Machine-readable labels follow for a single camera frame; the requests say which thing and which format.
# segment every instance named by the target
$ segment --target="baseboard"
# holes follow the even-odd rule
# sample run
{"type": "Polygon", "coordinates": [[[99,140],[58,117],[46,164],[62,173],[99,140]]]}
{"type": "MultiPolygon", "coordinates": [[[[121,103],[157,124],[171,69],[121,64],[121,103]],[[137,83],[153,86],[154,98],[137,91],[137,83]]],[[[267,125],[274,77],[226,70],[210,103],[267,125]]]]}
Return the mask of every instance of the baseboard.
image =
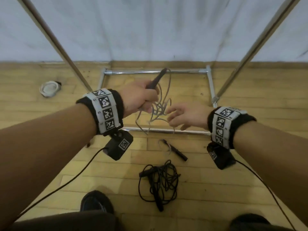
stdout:
{"type": "MultiPolygon", "coordinates": [[[[187,61],[112,61],[112,62],[75,62],[78,68],[212,68],[235,69],[239,62],[187,62],[187,61]]],[[[64,62],[0,62],[0,69],[22,69],[22,68],[69,68],[64,62]]],[[[248,68],[280,68],[280,69],[308,69],[308,62],[249,62],[248,68]]]]}

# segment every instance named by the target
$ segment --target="forearm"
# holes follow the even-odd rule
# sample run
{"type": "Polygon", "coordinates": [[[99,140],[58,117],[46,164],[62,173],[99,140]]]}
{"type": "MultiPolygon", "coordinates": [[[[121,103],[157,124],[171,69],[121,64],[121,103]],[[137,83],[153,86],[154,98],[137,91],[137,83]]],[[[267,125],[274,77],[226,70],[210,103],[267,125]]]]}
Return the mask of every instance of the forearm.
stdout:
{"type": "Polygon", "coordinates": [[[95,133],[92,114],[83,104],[0,130],[0,229],[44,190],[95,133]]]}
{"type": "Polygon", "coordinates": [[[251,121],[235,133],[235,150],[307,225],[308,140],[251,121]]]}

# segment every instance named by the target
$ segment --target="black cable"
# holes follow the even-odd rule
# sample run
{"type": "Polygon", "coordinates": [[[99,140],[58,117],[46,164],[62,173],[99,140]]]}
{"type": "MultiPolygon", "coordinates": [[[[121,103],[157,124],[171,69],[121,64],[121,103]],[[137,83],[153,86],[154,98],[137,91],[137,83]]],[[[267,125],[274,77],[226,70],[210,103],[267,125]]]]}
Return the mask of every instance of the black cable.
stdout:
{"type": "Polygon", "coordinates": [[[21,216],[23,216],[26,212],[28,212],[31,208],[33,208],[34,206],[36,206],[38,203],[42,202],[45,198],[48,198],[50,195],[56,193],[58,190],[61,190],[64,186],[67,186],[69,183],[71,183],[72,181],[74,181],[80,174],[82,174],[82,172],[89,166],[89,164],[93,161],[93,159],[96,157],[96,155],[101,152],[102,150],[107,149],[107,147],[103,147],[102,149],[98,150],[98,152],[95,153],[95,155],[92,157],[92,159],[90,159],[90,161],[87,163],[87,165],[80,171],[80,173],[78,173],[75,177],[73,177],[71,180],[69,180],[67,183],[65,183],[64,185],[60,186],[58,189],[54,190],[53,192],[49,193],[48,195],[45,195],[43,198],[41,198],[39,201],[35,202],[34,204],[32,204],[30,207],[28,207],[26,210],[24,210],[22,213],[20,213],[17,218],[14,220],[14,222],[16,220],[18,220],[21,216]]]}
{"type": "Polygon", "coordinates": [[[244,167],[246,167],[250,172],[252,172],[263,184],[264,186],[269,190],[269,192],[271,193],[272,197],[274,198],[276,204],[278,205],[278,207],[280,208],[281,212],[283,213],[283,215],[286,217],[286,219],[288,220],[289,224],[291,225],[292,229],[294,229],[294,231],[296,231],[296,229],[294,228],[293,224],[291,223],[290,219],[288,218],[287,214],[283,211],[282,207],[280,206],[279,202],[277,201],[274,193],[271,191],[271,189],[265,184],[265,182],[251,169],[249,168],[247,165],[245,165],[244,163],[235,160],[237,163],[240,163],[241,165],[243,165],[244,167]]]}
{"type": "MultiPolygon", "coordinates": [[[[171,163],[171,160],[167,160],[163,166],[159,167],[148,164],[146,167],[144,167],[141,174],[145,172],[146,168],[149,166],[150,168],[147,170],[152,170],[152,173],[149,174],[152,177],[150,193],[154,195],[152,187],[155,187],[163,205],[168,204],[172,200],[175,200],[177,197],[176,189],[179,183],[179,176],[181,175],[177,173],[175,166],[171,163]],[[170,199],[165,199],[164,191],[167,192],[168,190],[173,190],[173,194],[170,199]]],[[[141,182],[141,177],[139,179],[139,184],[138,184],[138,192],[140,198],[146,202],[155,202],[155,200],[147,200],[142,197],[140,193],[140,182],[141,182]]]]}

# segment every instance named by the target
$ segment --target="wooden floor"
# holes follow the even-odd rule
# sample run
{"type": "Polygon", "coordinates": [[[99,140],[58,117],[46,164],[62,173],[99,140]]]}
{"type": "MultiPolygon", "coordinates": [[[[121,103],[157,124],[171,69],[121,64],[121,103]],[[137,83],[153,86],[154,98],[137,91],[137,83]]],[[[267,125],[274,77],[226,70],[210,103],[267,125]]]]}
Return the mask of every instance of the wooden floor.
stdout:
{"type": "MultiPolygon", "coordinates": [[[[100,71],[81,68],[92,88],[97,87],[100,71]]],[[[214,69],[216,91],[232,69],[214,69]]],[[[104,86],[117,89],[137,77],[107,76],[104,86]]],[[[166,91],[168,76],[161,81],[166,91]]],[[[219,101],[246,109],[259,122],[308,137],[308,70],[245,69],[219,101]]],[[[29,66],[0,69],[0,128],[64,109],[85,93],[69,69],[50,66],[29,66]],[[62,90],[53,98],[39,94],[41,83],[57,80],[62,90]]],[[[207,77],[203,75],[173,75],[169,97],[172,102],[198,100],[209,104],[207,77]]],[[[135,124],[136,115],[125,118],[135,124]]],[[[147,125],[143,114],[140,124],[147,125]]],[[[165,126],[156,121],[152,126],[165,126]]],[[[108,195],[116,215],[127,230],[224,230],[228,221],[239,214],[253,212],[264,215],[272,224],[289,227],[273,198],[261,182],[241,165],[221,171],[206,151],[206,136],[133,133],[134,142],[119,161],[99,154],[82,176],[56,192],[21,219],[74,212],[79,210],[82,197],[91,190],[108,195]],[[164,138],[184,152],[187,162],[174,153],[162,152],[158,140],[164,138]],[[138,195],[138,173],[147,164],[163,164],[171,159],[181,173],[178,198],[160,213],[154,203],[138,195]]],[[[70,180],[86,165],[94,153],[104,147],[108,137],[97,136],[90,148],[83,148],[39,196],[47,194],[70,180]]],[[[234,156],[244,161],[236,152],[234,156]]],[[[147,180],[141,181],[141,193],[151,197],[147,180]]],[[[286,206],[284,210],[299,231],[308,230],[286,206]]]]}

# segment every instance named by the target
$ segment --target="black shoe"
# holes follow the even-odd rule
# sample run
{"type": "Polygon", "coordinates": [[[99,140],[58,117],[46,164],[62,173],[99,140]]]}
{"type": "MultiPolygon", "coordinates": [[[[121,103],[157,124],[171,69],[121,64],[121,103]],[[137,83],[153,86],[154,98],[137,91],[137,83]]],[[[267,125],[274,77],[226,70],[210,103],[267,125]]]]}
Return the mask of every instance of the black shoe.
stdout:
{"type": "Polygon", "coordinates": [[[253,213],[243,214],[243,215],[240,215],[234,218],[231,221],[230,226],[236,225],[238,223],[259,223],[259,224],[270,225],[270,222],[267,219],[265,219],[263,216],[253,214],[253,213]]]}
{"type": "Polygon", "coordinates": [[[109,198],[100,191],[94,190],[86,194],[80,205],[80,211],[102,210],[114,214],[113,205],[109,198]]]}

